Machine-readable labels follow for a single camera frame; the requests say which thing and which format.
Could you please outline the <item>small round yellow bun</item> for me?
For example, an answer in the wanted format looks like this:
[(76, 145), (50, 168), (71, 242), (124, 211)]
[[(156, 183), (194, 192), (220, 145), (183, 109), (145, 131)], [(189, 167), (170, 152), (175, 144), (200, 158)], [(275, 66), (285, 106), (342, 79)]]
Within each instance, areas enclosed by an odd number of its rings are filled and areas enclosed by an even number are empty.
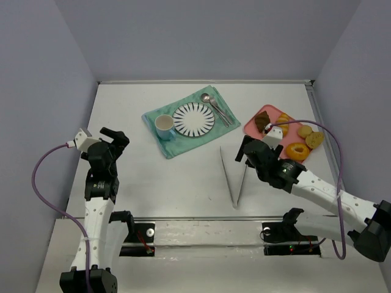
[(313, 129), (308, 125), (303, 125), (298, 129), (298, 136), (305, 139), (313, 132)]

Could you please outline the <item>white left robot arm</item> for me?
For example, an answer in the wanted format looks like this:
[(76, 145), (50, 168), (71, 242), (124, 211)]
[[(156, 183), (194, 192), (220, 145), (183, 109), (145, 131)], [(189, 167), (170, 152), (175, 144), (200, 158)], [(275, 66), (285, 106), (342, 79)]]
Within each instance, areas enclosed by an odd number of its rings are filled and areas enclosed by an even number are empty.
[(125, 238), (134, 233), (130, 211), (114, 211), (119, 189), (117, 159), (130, 140), (122, 131), (101, 128), (100, 133), (112, 141), (96, 139), (86, 129), (80, 129), (73, 141), (90, 168), (81, 240), (70, 270), (60, 276), (63, 292), (117, 292), (113, 265)]

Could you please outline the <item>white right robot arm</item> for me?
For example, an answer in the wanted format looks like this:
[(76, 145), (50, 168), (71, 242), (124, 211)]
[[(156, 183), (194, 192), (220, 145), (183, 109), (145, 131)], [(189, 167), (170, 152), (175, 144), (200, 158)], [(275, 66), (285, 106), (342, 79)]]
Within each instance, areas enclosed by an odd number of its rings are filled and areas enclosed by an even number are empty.
[(245, 156), (260, 181), (275, 189), (304, 198), (337, 215), (350, 227), (340, 237), (349, 237), (351, 245), (366, 258), (384, 262), (390, 250), (390, 203), (363, 200), (337, 188), (298, 162), (281, 159), (282, 146), (244, 136), (235, 160)]

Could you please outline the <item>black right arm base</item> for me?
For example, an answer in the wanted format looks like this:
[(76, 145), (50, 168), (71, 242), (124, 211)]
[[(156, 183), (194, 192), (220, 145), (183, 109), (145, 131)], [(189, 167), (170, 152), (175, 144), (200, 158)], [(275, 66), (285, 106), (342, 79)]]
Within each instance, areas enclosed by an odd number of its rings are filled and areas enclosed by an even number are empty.
[(280, 222), (266, 222), (260, 232), (264, 243), (265, 256), (321, 256), (319, 240), (316, 236), (301, 234), (295, 227), (303, 209), (292, 208)]

